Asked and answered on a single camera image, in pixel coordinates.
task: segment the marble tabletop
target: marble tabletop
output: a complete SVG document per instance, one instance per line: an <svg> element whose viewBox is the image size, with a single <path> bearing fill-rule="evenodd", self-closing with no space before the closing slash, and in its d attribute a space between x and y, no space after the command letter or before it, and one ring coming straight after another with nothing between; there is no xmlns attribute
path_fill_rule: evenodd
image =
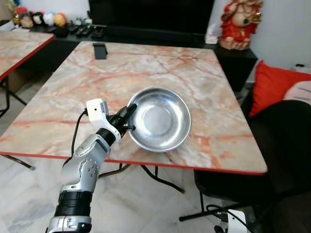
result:
<svg viewBox="0 0 311 233"><path fill-rule="evenodd" d="M0 138L0 153L66 159L86 101L101 98L116 113L143 88L164 87L188 105L192 126L179 148L155 153L126 134L107 162L264 174L265 161L212 50L106 43L95 60L81 42ZM85 116L76 147L96 129Z"/></svg>
<svg viewBox="0 0 311 233"><path fill-rule="evenodd" d="M0 81L53 39L48 33L0 31Z"/></svg>

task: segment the red pillow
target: red pillow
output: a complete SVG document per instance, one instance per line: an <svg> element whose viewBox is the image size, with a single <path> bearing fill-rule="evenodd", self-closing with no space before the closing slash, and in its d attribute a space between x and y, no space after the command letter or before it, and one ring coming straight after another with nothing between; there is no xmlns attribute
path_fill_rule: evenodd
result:
<svg viewBox="0 0 311 233"><path fill-rule="evenodd" d="M256 67L256 81L253 93L253 117L263 109L284 99L286 92L297 82L311 80L311 75L269 67L260 61Z"/></svg>

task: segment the stainless steel bowl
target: stainless steel bowl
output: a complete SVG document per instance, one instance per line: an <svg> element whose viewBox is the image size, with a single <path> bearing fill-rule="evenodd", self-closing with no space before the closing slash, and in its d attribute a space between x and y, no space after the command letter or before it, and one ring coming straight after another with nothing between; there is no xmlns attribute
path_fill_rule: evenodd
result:
<svg viewBox="0 0 311 233"><path fill-rule="evenodd" d="M180 146L187 138L191 117L186 103L173 91L150 87L136 93L128 104L137 104L129 125L132 139L142 148L166 152Z"/></svg>

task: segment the white tile floor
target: white tile floor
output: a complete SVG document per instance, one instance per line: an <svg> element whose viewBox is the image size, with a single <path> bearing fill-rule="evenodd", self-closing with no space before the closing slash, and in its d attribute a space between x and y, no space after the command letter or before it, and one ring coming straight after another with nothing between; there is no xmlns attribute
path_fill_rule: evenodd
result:
<svg viewBox="0 0 311 233"><path fill-rule="evenodd" d="M28 82L18 94L29 101L49 76ZM0 135L23 109L11 98L11 109L0 119ZM20 157L35 171L0 156L0 233L43 233L55 212L63 160ZM105 163L101 171L118 165ZM139 166L101 178L91 204L93 233L213 233L215 217L179 222L178 217L200 210L193 171L159 168L159 177L186 191L181 194L152 180ZM205 204L222 204L204 197Z"/></svg>

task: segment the red statue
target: red statue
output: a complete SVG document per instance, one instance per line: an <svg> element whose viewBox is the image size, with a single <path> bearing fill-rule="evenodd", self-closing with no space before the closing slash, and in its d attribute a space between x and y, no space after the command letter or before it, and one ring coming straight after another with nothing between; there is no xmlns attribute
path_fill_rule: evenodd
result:
<svg viewBox="0 0 311 233"><path fill-rule="evenodd" d="M223 35L219 39L222 47L228 50L246 50L249 48L250 34L256 33L261 22L259 8L262 0L233 0L225 7L222 15Z"/></svg>

